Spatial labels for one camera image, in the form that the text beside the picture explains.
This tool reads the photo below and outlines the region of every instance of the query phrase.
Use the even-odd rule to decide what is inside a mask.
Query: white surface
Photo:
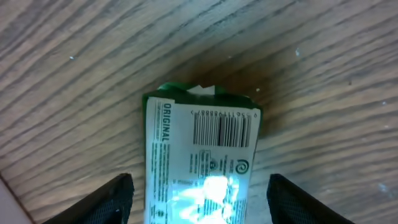
[[[0,223],[26,224],[32,223],[15,201],[7,187],[0,180]]]

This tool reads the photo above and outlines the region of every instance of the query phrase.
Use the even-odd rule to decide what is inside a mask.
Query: package
[[[145,223],[244,223],[261,108],[217,86],[168,83],[143,110]]]

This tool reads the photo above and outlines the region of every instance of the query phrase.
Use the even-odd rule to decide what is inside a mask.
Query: wood grain
[[[215,84],[265,111],[247,223],[271,223],[271,173],[355,223],[396,223],[397,12],[394,0],[2,0],[1,175],[41,223],[130,172],[141,223],[142,94]]]

